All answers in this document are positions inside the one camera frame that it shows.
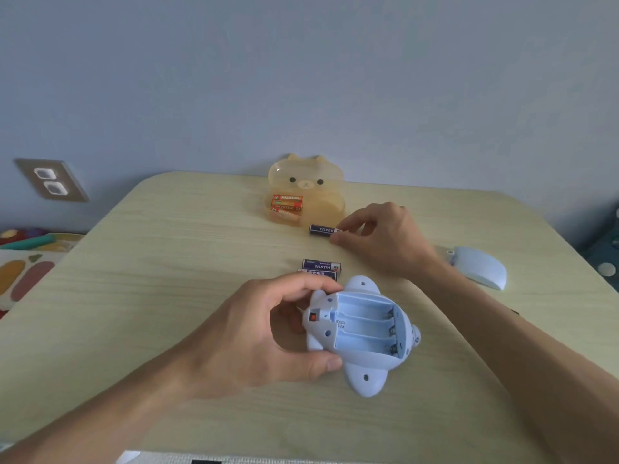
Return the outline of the person's left hand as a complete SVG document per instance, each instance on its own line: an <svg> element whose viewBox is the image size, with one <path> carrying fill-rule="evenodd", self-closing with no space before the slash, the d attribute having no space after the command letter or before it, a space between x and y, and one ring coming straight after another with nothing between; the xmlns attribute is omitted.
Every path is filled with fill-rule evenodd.
<svg viewBox="0 0 619 464"><path fill-rule="evenodd" d="M295 307L314 291L343 290L333 279L295 272L244 283L180 346L204 351L207 364L190 398L229 397L276 383L273 360L286 350L275 341L272 311Z"/></svg>

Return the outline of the person's right hand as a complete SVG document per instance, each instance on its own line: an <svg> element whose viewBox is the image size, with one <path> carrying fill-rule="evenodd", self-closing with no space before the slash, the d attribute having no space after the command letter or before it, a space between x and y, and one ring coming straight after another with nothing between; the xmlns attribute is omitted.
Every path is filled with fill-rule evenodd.
<svg viewBox="0 0 619 464"><path fill-rule="evenodd" d="M410 281L440 263L433 246L425 239L412 215L393 202L371 203L345 217L337 229L360 235L362 225L376 220L375 232L368 236L367 252L350 252L372 269Z"/></svg>

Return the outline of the light blue plastic toy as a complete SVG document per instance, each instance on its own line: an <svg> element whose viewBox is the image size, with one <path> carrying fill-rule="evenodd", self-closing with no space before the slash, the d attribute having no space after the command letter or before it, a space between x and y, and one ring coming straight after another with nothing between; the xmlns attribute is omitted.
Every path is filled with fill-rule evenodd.
<svg viewBox="0 0 619 464"><path fill-rule="evenodd" d="M376 396L388 372L422 341L402 308L363 275L352 277L337 293L314 291L303 313L303 327L307 349L338 355L347 384L365 398Z"/></svg>

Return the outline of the person's left forearm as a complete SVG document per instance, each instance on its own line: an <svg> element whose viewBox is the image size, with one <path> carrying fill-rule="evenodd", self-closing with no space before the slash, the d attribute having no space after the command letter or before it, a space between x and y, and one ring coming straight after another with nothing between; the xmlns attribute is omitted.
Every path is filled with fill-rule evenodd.
<svg viewBox="0 0 619 464"><path fill-rule="evenodd" d="M0 452L0 464L113 464L194 395L204 351L178 346Z"/></svg>

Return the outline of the person's right forearm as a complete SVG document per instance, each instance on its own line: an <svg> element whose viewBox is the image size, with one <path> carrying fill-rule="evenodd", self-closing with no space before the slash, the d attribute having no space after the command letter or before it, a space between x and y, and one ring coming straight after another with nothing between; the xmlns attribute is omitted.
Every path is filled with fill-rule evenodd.
<svg viewBox="0 0 619 464"><path fill-rule="evenodd" d="M619 464L619 379L442 260L408 275L475 350L564 464Z"/></svg>

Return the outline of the translucent yellow bear box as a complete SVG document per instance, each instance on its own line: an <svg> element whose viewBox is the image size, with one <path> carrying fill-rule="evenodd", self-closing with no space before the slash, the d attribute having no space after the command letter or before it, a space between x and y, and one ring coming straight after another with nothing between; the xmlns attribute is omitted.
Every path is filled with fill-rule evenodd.
<svg viewBox="0 0 619 464"><path fill-rule="evenodd" d="M324 156L301 158L290 154L274 163L268 173L269 189L264 197L264 212L272 222L309 227L334 227L345 216L344 173ZM274 194L303 196L298 222L285 221L271 211Z"/></svg>

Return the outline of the light blue battery cover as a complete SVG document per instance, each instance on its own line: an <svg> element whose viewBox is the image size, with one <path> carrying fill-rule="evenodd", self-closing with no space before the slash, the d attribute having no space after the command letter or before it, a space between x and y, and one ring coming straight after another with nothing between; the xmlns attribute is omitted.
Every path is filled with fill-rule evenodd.
<svg viewBox="0 0 619 464"><path fill-rule="evenodd" d="M447 253L450 265L469 280L500 291L506 288L507 270L495 257L464 246L457 246Z"/></svg>

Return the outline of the dark polka dot fabric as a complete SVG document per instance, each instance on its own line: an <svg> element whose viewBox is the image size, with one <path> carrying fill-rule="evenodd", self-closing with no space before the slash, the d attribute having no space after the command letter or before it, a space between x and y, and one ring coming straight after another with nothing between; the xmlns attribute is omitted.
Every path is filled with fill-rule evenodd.
<svg viewBox="0 0 619 464"><path fill-rule="evenodd" d="M580 251L580 255L619 293L619 207L610 228Z"/></svg>

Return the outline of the colourful patterned mat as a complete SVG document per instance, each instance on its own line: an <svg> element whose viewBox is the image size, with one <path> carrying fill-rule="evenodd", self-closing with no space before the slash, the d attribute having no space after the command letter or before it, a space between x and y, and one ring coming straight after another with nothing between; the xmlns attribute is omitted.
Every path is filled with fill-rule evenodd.
<svg viewBox="0 0 619 464"><path fill-rule="evenodd" d="M0 232L0 320L83 238L40 228Z"/></svg>

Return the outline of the wall power outlet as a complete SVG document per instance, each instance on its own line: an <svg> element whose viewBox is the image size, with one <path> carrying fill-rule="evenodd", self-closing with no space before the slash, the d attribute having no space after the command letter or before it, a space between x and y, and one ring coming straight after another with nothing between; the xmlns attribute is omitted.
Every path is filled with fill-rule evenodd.
<svg viewBox="0 0 619 464"><path fill-rule="evenodd" d="M43 199L74 203L90 201L86 191L65 162L16 158L14 163Z"/></svg>

